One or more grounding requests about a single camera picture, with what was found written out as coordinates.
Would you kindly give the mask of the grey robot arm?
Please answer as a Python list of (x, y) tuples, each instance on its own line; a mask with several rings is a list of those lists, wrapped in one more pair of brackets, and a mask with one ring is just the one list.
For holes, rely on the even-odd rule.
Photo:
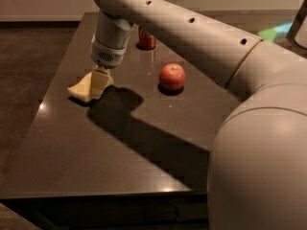
[(163, 0), (94, 0), (143, 27), (240, 100), (210, 151), (210, 230), (307, 230), (307, 63)]

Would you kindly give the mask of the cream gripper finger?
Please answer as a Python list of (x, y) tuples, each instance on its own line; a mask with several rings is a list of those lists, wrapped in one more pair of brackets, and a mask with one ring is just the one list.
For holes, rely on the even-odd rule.
[(90, 96), (98, 100), (103, 92), (111, 85), (111, 75), (108, 69), (103, 66), (96, 66), (91, 72)]

